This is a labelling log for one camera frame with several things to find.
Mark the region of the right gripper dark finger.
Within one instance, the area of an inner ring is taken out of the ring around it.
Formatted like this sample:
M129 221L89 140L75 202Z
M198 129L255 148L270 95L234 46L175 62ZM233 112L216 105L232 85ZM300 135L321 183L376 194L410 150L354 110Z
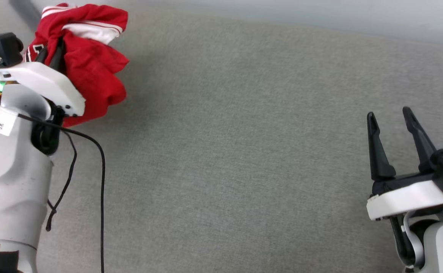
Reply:
M437 150L435 148L410 107L403 107L402 113L405 118L407 130L414 139L419 157L419 172L431 173L435 171L437 169L438 157L443 156L443 149Z
M396 175L395 168L388 162L380 140L380 128L373 112L366 117L368 131L369 166L373 181L386 181Z

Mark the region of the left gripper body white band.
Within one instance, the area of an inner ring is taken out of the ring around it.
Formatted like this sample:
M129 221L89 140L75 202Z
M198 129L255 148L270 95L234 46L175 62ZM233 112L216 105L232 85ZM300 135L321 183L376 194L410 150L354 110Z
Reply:
M0 68L0 81L16 81L61 106L70 116L83 116L85 99L64 74L39 62Z

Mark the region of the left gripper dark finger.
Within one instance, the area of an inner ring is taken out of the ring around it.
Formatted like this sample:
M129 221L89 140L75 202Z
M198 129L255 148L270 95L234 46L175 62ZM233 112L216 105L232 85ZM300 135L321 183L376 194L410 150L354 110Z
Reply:
M48 55L49 50L47 46L45 46L38 51L35 62L39 62L41 64L49 64L49 62L47 61Z
M50 61L49 67L60 73L66 73L65 55L66 46L62 37L57 40L56 50Z

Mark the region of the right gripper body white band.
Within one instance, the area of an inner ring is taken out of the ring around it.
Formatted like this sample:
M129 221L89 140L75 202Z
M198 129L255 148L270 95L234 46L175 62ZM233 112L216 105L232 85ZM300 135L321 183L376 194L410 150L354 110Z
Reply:
M372 171L371 178L372 194L367 200L366 209L372 221L443 206L443 191L435 183L435 173L390 177Z

